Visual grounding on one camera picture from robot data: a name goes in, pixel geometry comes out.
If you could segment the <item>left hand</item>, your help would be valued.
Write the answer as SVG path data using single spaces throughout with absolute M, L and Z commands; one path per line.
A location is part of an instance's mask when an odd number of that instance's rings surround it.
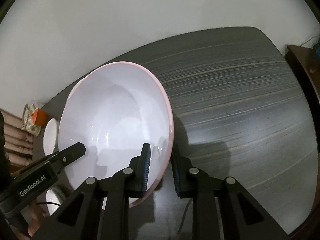
M 32 237 L 49 217 L 49 213 L 42 208 L 37 200 L 33 200 L 29 204 L 29 215 L 31 217 L 31 222 L 28 225 L 28 233 L 29 236 Z

